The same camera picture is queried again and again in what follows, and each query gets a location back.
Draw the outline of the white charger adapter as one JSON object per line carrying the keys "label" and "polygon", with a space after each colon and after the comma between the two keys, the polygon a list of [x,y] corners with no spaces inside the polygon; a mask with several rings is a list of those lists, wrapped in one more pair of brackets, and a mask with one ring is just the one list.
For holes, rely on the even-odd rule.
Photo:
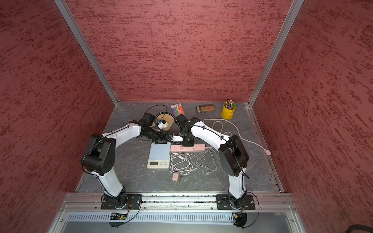
{"label": "white charger adapter", "polygon": [[183,142],[183,137],[182,136],[172,136],[171,141],[174,143],[182,143]]}

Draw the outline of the pink power strip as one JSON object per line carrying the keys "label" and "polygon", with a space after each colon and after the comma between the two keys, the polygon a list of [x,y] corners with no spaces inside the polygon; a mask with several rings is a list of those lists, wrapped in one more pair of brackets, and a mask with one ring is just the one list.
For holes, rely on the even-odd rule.
{"label": "pink power strip", "polygon": [[205,144],[195,144],[193,147],[185,147],[182,145],[171,145],[170,152],[172,153],[191,153],[191,152],[203,152],[206,150]]}

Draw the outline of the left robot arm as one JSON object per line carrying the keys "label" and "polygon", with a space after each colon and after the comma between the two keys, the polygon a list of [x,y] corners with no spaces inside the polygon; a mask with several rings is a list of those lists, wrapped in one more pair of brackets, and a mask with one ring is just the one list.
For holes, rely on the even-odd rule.
{"label": "left robot arm", "polygon": [[183,143],[181,134],[165,131],[160,125],[164,120],[150,113],[142,119],[130,121],[126,126],[106,134],[92,134],[81,159],[85,173],[92,175],[104,190],[101,197],[102,209],[122,210],[130,208],[130,200],[125,187],[119,181],[114,165],[116,149],[123,143],[144,136],[151,141]]}

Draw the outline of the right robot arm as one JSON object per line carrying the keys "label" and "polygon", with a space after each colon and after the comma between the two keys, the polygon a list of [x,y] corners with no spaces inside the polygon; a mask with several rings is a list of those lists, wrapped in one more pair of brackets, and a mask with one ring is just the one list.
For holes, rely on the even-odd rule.
{"label": "right robot arm", "polygon": [[198,118],[186,118],[183,114],[176,117],[180,135],[183,138],[182,146],[193,147],[194,139],[203,140],[218,151],[220,164],[229,177],[228,197],[234,209],[241,209],[246,199],[244,187],[245,170],[249,155],[241,141],[236,136],[223,135],[205,125]]}

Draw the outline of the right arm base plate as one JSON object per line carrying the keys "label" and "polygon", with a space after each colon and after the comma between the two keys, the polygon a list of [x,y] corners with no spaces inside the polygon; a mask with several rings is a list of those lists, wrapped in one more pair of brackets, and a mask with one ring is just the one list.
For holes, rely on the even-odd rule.
{"label": "right arm base plate", "polygon": [[255,203],[252,195],[244,194],[236,199],[230,194],[216,195],[216,204],[218,210],[255,210]]}

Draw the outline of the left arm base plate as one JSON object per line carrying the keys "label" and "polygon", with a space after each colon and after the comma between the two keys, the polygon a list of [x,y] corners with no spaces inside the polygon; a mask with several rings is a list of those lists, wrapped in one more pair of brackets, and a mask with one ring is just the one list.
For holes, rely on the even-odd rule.
{"label": "left arm base plate", "polygon": [[121,194],[118,197],[111,197],[103,194],[101,198],[102,210],[138,210],[142,203],[142,195],[139,194]]}

